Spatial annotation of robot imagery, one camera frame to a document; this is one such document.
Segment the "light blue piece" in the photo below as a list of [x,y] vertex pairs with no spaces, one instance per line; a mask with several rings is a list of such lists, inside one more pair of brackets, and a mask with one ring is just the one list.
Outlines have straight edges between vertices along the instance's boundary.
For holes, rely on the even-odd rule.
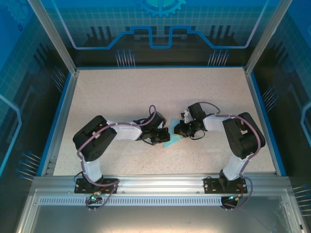
[[170,146],[170,145],[172,145],[172,144],[174,144],[176,142],[179,142],[180,140],[184,139],[184,137],[180,137],[180,136],[177,136],[177,135],[174,134],[174,127],[179,124],[179,121],[180,120],[176,119],[176,118],[172,118],[171,119],[171,124],[169,126],[169,133],[171,135],[171,139],[170,139],[169,142],[164,143],[163,148],[166,148],[166,147],[168,147],[168,146]]

